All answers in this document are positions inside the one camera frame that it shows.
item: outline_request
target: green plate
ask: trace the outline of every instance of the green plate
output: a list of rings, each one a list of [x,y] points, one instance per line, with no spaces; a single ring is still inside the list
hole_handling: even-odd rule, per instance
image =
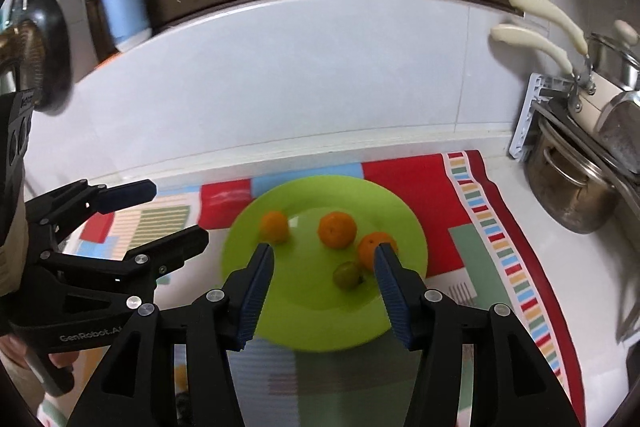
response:
[[[275,270],[257,334],[303,351],[335,351],[358,346],[390,328],[373,274],[352,291],[334,285],[335,268],[356,261],[360,239],[386,232],[398,243],[406,268],[425,274],[427,243],[411,209],[392,192],[349,176],[312,176],[271,189],[251,203],[233,223],[222,252],[226,278],[243,268],[260,243],[260,218],[270,210],[289,217],[289,241],[274,247]],[[358,226],[353,245],[332,250],[318,239],[320,218],[341,210]]]

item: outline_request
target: green fruit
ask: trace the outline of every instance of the green fruit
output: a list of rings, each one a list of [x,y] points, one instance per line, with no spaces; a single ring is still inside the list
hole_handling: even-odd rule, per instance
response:
[[[353,261],[340,264],[334,271],[334,283],[341,290],[353,290],[362,280],[360,268]]]

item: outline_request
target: lid knob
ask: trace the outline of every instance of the lid knob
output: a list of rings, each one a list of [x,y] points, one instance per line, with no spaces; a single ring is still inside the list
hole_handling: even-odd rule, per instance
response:
[[[622,41],[626,47],[635,46],[640,41],[640,36],[630,24],[617,20],[613,23],[613,28],[617,37]]]

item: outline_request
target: orange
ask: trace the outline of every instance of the orange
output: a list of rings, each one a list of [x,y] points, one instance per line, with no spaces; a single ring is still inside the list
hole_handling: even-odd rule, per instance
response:
[[[380,243],[390,243],[391,248],[398,254],[398,244],[396,240],[386,232],[372,232],[365,235],[358,245],[358,259],[360,263],[373,272],[373,259],[376,248]]]
[[[289,238],[287,216],[277,210],[264,214],[260,220],[260,237],[274,245],[284,243]]]
[[[331,212],[322,216],[318,225],[318,237],[329,248],[342,250],[356,238],[356,222],[345,212]]]

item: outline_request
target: white lotion bottle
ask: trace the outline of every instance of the white lotion bottle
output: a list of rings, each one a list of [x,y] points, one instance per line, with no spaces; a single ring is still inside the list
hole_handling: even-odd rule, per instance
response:
[[[102,0],[102,5],[118,51],[129,51],[151,36],[145,0]]]

